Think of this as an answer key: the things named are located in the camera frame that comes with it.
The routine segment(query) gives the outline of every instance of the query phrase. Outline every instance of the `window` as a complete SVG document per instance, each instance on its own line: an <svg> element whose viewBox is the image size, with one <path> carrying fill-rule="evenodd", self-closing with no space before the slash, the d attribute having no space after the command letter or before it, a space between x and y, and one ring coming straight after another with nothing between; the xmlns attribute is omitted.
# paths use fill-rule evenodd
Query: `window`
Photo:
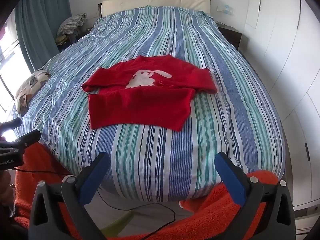
<svg viewBox="0 0 320 240"><path fill-rule="evenodd" d="M0 30L0 122L7 119L18 88L30 74L20 50L13 11Z"/></svg>

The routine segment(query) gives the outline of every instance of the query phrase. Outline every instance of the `cream headboard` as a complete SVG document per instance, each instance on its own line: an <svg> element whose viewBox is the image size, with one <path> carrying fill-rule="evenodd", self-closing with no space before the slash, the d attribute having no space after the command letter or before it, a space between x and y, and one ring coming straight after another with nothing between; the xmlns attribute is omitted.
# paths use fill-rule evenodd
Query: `cream headboard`
<svg viewBox="0 0 320 240"><path fill-rule="evenodd" d="M99 4L100 16L146 5L177 6L210 13L210 0L106 0Z"/></svg>

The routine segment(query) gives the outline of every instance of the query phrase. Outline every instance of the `blue gripper pad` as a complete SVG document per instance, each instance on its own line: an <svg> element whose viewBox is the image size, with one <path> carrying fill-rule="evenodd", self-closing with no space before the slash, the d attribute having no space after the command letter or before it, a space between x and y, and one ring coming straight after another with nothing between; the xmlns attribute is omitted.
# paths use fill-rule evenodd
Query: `blue gripper pad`
<svg viewBox="0 0 320 240"><path fill-rule="evenodd" d="M236 170L239 168L232 163L225 153L218 153L215 156L214 166L226 185L233 202L243 207L247 199L246 186L249 187L245 173L241 171L243 174L240 174Z"/></svg>
<svg viewBox="0 0 320 240"><path fill-rule="evenodd" d="M81 173L84 176L81 176L81 173L77 178L82 179L81 185L79 188L78 200L81 205L89 204L96 193L99 185L101 184L103 178L105 177L108 169L110 167L110 158L107 153L100 153L92 164L88 167L85 167Z"/></svg>

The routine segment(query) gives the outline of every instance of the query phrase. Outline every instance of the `sweater sleeve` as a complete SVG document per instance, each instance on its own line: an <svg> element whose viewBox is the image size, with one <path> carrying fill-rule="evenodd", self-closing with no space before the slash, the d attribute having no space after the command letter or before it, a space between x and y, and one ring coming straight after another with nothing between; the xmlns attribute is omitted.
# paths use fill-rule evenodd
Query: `sweater sleeve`
<svg viewBox="0 0 320 240"><path fill-rule="evenodd" d="M217 88L212 81L209 69L194 69L187 75L163 79L159 82L163 87L193 88L196 92L215 94Z"/></svg>
<svg viewBox="0 0 320 240"><path fill-rule="evenodd" d="M130 70L130 60L119 62L111 68L99 68L85 83L82 89L85 92L94 91L100 87L110 87L115 85L127 85L132 78L134 71Z"/></svg>

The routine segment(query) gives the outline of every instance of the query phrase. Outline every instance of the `bedspread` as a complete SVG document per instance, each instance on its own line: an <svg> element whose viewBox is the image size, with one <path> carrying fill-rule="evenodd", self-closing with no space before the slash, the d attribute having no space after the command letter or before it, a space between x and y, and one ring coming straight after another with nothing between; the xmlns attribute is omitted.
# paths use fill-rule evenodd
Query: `bedspread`
<svg viewBox="0 0 320 240"><path fill-rule="evenodd" d="M181 132L138 124L90 129L83 82L99 67L167 54L208 68L218 89L195 95ZM149 202L207 195L220 182L213 160L221 151L245 173L284 173L281 124L268 93L204 12L146 6L108 15L44 69L52 77L30 102L17 135L40 130L43 143L75 174L99 152L109 153L111 169L101 186L111 193Z"/></svg>

